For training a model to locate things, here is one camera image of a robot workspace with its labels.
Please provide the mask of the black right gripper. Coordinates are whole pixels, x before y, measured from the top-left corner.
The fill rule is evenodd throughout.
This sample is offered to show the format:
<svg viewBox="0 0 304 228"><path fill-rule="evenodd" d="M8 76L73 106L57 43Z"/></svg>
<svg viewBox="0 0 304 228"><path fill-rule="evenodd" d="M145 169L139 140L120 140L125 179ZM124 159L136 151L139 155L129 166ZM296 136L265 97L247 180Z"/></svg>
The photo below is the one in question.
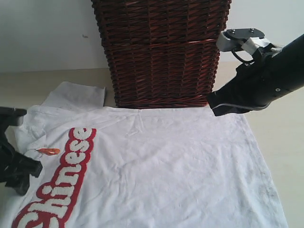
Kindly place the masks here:
<svg viewBox="0 0 304 228"><path fill-rule="evenodd" d="M285 96L284 77L284 55L265 55L238 66L233 79L208 95L208 104L215 116L263 110Z"/></svg>

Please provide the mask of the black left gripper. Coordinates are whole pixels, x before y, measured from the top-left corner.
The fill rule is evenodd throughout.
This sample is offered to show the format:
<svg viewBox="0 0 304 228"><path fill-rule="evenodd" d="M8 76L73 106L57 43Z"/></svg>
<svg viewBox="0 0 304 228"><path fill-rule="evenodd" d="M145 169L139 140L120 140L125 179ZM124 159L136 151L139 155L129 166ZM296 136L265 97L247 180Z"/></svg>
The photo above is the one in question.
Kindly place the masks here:
<svg viewBox="0 0 304 228"><path fill-rule="evenodd" d="M0 108L0 181L12 188L19 195L25 195L30 187L30 176L40 176L42 163L27 157L9 143L5 132L9 126L19 126L27 110L1 107Z"/></svg>

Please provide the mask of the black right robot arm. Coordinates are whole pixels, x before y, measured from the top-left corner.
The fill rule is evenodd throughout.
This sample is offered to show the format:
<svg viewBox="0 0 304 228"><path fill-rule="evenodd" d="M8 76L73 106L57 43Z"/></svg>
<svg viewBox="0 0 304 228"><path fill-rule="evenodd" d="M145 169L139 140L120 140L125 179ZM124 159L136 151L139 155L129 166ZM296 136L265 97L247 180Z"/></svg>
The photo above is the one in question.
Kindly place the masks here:
<svg viewBox="0 0 304 228"><path fill-rule="evenodd" d="M215 116L260 111L304 86L304 37L283 47L273 55L260 47L253 63L242 63L236 76L207 96Z"/></svg>

